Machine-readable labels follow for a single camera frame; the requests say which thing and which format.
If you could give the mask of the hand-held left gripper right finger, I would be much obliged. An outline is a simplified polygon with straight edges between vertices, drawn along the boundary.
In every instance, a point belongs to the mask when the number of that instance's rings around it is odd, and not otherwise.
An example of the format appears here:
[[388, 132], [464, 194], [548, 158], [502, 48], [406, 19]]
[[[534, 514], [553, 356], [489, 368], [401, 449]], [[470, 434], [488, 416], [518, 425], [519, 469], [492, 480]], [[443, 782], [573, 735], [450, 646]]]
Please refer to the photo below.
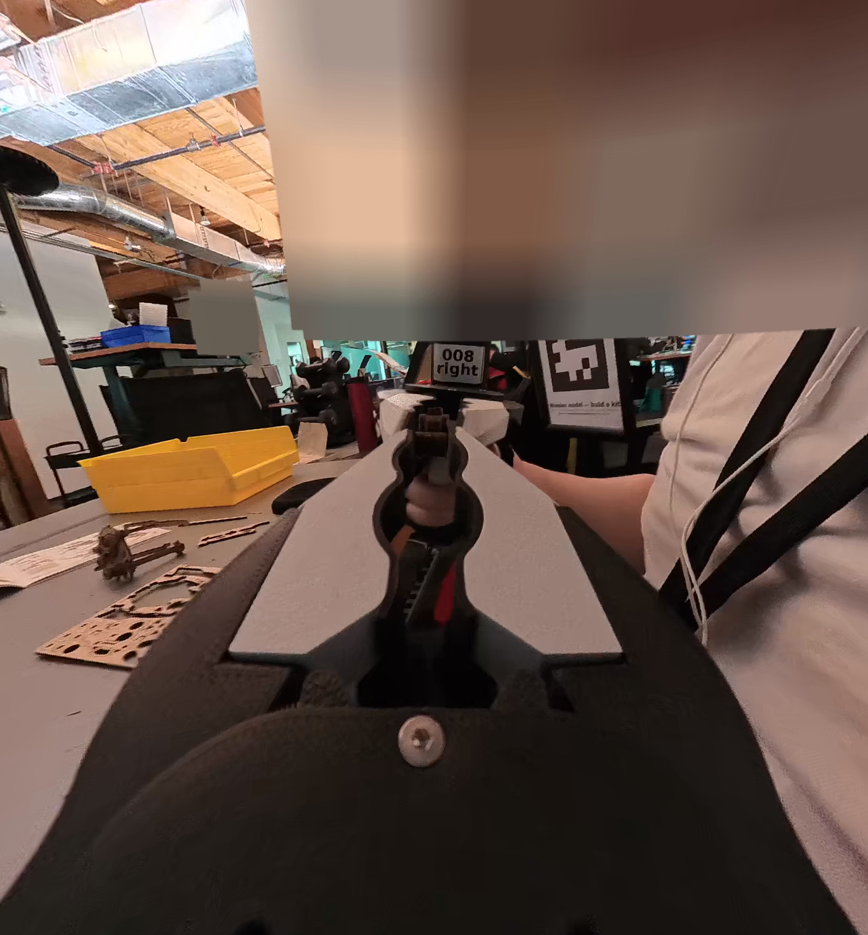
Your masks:
[[622, 655], [554, 502], [458, 428], [482, 516], [463, 559], [475, 655]]

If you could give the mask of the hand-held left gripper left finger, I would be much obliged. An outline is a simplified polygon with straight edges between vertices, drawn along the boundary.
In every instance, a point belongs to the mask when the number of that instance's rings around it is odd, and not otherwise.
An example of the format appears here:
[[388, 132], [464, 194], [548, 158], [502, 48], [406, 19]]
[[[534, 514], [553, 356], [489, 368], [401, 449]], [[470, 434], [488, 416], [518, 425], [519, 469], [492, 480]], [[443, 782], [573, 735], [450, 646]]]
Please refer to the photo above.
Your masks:
[[300, 509], [230, 655], [374, 655], [391, 557], [378, 504], [396, 487], [397, 432]]

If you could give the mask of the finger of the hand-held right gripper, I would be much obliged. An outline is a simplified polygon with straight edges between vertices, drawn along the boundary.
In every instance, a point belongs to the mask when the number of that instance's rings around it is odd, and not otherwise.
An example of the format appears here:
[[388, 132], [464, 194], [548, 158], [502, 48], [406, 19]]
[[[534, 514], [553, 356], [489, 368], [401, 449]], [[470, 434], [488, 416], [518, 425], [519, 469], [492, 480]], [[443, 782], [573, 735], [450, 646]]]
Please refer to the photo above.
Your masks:
[[508, 431], [510, 413], [501, 400], [464, 398], [457, 426], [484, 445], [502, 441]]
[[377, 395], [377, 424], [381, 442], [386, 442], [406, 428], [415, 408], [426, 400], [424, 393], [405, 389], [384, 389]]

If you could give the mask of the dark wooden model part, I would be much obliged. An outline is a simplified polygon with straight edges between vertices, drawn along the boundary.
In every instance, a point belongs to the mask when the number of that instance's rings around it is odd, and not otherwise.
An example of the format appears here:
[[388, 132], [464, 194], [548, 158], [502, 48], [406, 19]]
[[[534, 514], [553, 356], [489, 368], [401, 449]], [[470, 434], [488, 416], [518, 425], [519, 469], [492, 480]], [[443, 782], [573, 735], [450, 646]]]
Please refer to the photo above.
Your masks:
[[451, 474], [453, 435], [450, 420], [440, 408], [420, 412], [412, 434], [412, 460], [417, 477], [434, 486], [453, 483]]

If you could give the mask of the person's right forearm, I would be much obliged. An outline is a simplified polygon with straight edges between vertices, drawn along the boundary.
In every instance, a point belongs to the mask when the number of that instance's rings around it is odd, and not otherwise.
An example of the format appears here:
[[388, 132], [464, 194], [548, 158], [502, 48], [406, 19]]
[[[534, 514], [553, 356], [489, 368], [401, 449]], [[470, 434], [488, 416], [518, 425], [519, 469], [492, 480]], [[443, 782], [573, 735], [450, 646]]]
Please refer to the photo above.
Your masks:
[[517, 454], [512, 466], [558, 506], [573, 511], [635, 571], [644, 574], [642, 509], [654, 475], [585, 478], [539, 467]]

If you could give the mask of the person's right hand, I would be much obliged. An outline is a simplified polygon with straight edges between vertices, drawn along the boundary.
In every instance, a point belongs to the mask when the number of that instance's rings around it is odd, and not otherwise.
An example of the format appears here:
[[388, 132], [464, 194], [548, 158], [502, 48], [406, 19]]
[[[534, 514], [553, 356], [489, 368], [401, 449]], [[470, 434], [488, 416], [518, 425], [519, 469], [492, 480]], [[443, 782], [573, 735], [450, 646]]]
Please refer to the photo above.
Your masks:
[[407, 524], [413, 528], [444, 528], [455, 518], [456, 485], [435, 484], [418, 475], [406, 488], [405, 501]]

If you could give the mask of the black dumbbell rack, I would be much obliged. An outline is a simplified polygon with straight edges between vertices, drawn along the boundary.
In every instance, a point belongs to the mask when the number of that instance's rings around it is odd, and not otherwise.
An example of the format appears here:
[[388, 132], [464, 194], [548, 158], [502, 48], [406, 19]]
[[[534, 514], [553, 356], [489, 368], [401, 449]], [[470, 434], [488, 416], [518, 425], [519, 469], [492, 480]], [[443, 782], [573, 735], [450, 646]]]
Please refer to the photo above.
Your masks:
[[345, 386], [349, 369], [350, 362], [340, 351], [327, 358], [315, 358], [309, 364], [297, 364], [298, 378], [308, 385], [293, 389], [298, 407], [288, 416], [287, 424], [294, 437], [298, 437], [302, 424], [314, 423], [326, 427], [329, 448], [355, 441], [354, 417]]

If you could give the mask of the black mesh wrist rest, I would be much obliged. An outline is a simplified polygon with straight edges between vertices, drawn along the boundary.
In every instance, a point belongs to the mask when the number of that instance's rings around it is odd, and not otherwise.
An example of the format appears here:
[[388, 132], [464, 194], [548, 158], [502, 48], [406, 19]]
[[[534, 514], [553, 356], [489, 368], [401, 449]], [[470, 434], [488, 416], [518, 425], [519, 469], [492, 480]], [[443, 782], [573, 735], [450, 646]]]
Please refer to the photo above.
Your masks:
[[316, 478], [288, 487], [272, 501], [272, 513], [276, 516], [282, 516], [290, 509], [300, 508], [311, 497], [332, 484], [335, 479], [335, 477]]

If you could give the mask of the notched wooden strip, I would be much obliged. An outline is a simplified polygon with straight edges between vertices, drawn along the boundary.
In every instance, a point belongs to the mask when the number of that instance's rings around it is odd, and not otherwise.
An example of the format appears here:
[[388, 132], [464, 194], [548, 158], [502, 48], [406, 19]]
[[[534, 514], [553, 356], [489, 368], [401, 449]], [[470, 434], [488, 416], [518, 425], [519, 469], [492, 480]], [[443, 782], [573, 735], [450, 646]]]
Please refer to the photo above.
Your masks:
[[222, 542], [244, 539], [253, 536], [258, 530], [266, 528], [269, 525], [269, 521], [260, 521], [210, 533], [199, 539], [196, 546], [197, 548], [206, 548]]

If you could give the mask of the printed marker sign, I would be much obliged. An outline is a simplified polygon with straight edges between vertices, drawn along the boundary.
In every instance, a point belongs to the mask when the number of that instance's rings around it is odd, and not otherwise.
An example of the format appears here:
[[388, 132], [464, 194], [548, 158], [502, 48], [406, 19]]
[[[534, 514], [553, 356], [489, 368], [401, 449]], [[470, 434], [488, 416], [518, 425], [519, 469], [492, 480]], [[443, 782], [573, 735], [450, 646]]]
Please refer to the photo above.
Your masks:
[[614, 438], [635, 429], [625, 339], [539, 340], [532, 349], [546, 427]]

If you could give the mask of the thin wooden strip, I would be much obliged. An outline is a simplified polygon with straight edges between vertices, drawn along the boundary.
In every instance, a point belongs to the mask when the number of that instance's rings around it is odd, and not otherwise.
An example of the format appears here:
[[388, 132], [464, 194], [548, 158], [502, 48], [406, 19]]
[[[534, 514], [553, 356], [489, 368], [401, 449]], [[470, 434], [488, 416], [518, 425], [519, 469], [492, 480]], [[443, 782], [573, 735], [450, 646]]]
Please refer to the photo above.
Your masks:
[[131, 534], [143, 529], [153, 529], [153, 528], [180, 528], [185, 526], [198, 526], [206, 524], [217, 524], [224, 522], [238, 522], [240, 520], [248, 519], [248, 515], [239, 515], [239, 516], [228, 516], [228, 517], [218, 517], [218, 518], [207, 518], [207, 519], [198, 519], [198, 520], [187, 520], [187, 519], [171, 519], [171, 520], [144, 520], [132, 523], [126, 523], [116, 526], [117, 529], [124, 531], [126, 534]]

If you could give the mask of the yellow plastic bin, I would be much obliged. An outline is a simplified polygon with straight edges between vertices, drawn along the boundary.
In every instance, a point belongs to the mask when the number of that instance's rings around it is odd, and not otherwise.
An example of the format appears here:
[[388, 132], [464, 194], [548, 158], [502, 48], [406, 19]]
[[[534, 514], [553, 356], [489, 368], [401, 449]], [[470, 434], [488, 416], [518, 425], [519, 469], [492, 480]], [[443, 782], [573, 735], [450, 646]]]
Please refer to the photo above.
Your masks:
[[288, 427], [166, 440], [83, 459], [108, 513], [230, 507], [293, 473], [299, 449]]

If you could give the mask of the wooden gear axle assembly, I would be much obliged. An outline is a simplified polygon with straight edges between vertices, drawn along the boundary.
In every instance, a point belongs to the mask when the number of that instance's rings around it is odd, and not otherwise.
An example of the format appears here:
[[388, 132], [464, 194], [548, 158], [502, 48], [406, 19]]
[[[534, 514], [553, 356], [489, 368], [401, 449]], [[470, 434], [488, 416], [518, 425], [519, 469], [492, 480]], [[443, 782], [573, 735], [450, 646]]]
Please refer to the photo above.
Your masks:
[[156, 526], [150, 522], [130, 523], [120, 527], [105, 525], [97, 534], [97, 543], [94, 547], [96, 554], [94, 570], [99, 571], [106, 581], [131, 581], [136, 569], [140, 566], [166, 556], [183, 556], [185, 545], [180, 541], [167, 542], [134, 553], [127, 539], [136, 532], [146, 530], [168, 532], [169, 529], [169, 524]]

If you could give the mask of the laser-cut wooden sheet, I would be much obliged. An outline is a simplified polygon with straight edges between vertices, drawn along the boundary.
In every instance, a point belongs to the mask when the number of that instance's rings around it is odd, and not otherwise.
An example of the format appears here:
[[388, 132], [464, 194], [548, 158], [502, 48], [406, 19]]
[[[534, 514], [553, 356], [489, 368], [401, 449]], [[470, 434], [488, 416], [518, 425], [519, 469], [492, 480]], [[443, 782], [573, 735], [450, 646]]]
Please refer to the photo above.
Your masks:
[[180, 565], [53, 637], [42, 658], [133, 670], [172, 620], [219, 574], [218, 567]]

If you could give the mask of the wooden top workbench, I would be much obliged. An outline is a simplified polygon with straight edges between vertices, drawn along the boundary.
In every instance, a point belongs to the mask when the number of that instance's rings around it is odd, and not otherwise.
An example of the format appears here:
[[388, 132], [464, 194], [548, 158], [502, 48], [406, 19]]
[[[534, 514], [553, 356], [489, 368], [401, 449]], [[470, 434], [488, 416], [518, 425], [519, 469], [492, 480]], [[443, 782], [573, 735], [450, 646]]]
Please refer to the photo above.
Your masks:
[[74, 370], [100, 369], [124, 448], [269, 427], [246, 374], [250, 355], [204, 355], [189, 345], [141, 343], [68, 355]]

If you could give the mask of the blue plastic bin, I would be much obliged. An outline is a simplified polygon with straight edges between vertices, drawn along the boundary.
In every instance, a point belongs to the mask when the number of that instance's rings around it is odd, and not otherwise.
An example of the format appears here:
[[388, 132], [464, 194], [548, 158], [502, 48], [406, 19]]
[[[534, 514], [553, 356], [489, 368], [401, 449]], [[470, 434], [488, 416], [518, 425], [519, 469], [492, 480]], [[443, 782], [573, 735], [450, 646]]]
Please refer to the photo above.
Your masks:
[[100, 333], [100, 339], [108, 349], [171, 343], [170, 329], [167, 326], [142, 323], [104, 330]]

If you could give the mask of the instruction booklet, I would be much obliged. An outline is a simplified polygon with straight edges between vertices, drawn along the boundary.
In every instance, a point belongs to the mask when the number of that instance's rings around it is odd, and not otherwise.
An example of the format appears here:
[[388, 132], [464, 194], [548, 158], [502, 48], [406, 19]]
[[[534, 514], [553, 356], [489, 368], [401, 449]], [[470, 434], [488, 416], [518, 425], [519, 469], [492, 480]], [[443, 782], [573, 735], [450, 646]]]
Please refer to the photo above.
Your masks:
[[94, 566], [100, 533], [0, 564], [0, 590], [21, 590], [83, 566]]

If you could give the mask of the black metal cart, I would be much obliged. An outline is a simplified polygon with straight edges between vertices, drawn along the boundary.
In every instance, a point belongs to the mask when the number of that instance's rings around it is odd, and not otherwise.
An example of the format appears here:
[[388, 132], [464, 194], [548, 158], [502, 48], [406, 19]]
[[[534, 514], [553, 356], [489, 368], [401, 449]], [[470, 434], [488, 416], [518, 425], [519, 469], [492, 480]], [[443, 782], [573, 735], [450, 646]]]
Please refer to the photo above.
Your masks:
[[68, 471], [80, 467], [83, 460], [88, 460], [101, 454], [113, 454], [136, 448], [137, 444], [121, 436], [112, 436], [100, 440], [101, 452], [93, 452], [84, 448], [80, 441], [58, 442], [46, 448], [45, 461], [54, 474], [54, 482], [59, 491], [59, 497], [64, 508], [71, 508], [83, 503], [99, 499], [93, 486], [85, 486], [69, 491], [62, 482], [61, 471]]

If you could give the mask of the black floor lamp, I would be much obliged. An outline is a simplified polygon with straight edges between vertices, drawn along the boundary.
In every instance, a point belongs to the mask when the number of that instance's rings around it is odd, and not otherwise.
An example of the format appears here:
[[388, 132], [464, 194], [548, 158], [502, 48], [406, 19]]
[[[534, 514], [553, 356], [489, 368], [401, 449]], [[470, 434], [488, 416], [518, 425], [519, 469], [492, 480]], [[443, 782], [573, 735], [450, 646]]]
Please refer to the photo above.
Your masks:
[[54, 192], [60, 184], [57, 174], [43, 161], [22, 151], [0, 146], [0, 213], [7, 229], [26, 286], [41, 321], [64, 383], [77, 424], [92, 457], [104, 453], [89, 410], [69, 362], [63, 338], [46, 297], [33, 257], [20, 227], [12, 196], [38, 197]]

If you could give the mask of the silver round air duct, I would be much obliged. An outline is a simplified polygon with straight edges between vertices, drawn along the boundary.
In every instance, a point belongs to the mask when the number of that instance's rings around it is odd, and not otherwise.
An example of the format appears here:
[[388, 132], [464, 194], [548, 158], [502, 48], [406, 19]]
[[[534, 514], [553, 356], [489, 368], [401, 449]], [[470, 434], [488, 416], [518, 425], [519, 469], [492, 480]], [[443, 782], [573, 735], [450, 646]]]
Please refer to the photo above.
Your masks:
[[197, 224], [170, 211], [159, 216], [122, 198], [86, 186], [61, 184], [51, 193], [15, 195], [13, 199], [22, 210], [95, 216], [115, 226], [130, 228], [156, 245], [217, 267], [265, 276], [272, 281], [286, 280], [283, 260], [255, 254], [212, 227]]

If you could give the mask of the large silver rectangular duct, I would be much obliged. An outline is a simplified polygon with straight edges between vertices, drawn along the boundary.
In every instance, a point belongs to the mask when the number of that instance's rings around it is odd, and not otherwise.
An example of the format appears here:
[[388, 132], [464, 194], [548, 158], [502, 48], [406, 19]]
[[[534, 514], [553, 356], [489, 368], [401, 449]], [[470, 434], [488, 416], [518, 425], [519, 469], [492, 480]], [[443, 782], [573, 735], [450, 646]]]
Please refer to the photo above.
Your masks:
[[0, 12], [0, 139], [48, 146], [256, 85], [242, 2], [143, 2], [36, 40]]

